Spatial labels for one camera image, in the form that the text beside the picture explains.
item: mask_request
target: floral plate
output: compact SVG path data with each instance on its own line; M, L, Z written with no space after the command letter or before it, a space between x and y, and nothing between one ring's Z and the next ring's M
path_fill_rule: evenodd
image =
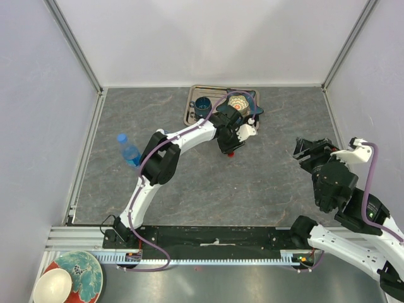
M54 268L66 270L73 281L72 292L65 303L96 303L102 290L102 269L86 251L70 251L53 261L45 273Z

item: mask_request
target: white wall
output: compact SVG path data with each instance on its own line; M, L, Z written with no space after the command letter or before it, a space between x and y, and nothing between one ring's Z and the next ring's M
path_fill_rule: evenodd
M57 0L103 86L320 84L366 0Z
M42 0L0 1L0 294L28 302L96 93Z
M380 149L372 193L404 228L404 1L376 6L329 89L345 143L353 136ZM361 186L368 165L354 166Z

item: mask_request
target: brown tray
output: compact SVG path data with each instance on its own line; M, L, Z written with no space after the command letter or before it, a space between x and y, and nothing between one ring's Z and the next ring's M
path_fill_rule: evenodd
M221 97L223 97L228 89L233 89L233 90L252 90L250 88L233 88L233 87L220 87L220 86L203 86L203 85L194 85L189 89L189 94L188 94L188 100L187 104L185 106L185 114L184 114L184 123L185 125L193 125L196 123L196 119L194 118L195 112L192 107L189 106L190 101L195 101L199 97L208 97L212 105L214 105L217 100L219 100ZM259 92L257 90L252 90L255 92L255 100L257 101L257 106L259 106Z

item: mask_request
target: gray table surface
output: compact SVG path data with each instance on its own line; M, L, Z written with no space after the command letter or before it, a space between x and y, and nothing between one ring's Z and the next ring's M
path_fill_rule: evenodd
M295 139L328 137L336 143L320 88L260 87L258 135L229 158L216 141L180 158L173 179L162 187L144 224L291 226L307 215L339 226L314 204L311 176L292 158ZM143 151L158 129L178 131L189 88L110 89L86 168L74 223L101 223L119 215L136 184L116 136L127 133Z
M278 266L175 266L124 273L104 266L100 303L386 303L378 283L332 255L312 273Z

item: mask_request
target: dark blue mug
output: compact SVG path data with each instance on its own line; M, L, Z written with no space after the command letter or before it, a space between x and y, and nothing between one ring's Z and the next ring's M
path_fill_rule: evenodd
M208 97L200 97L196 101L190 101L189 107L195 111L196 118L206 119L212 110L212 103Z

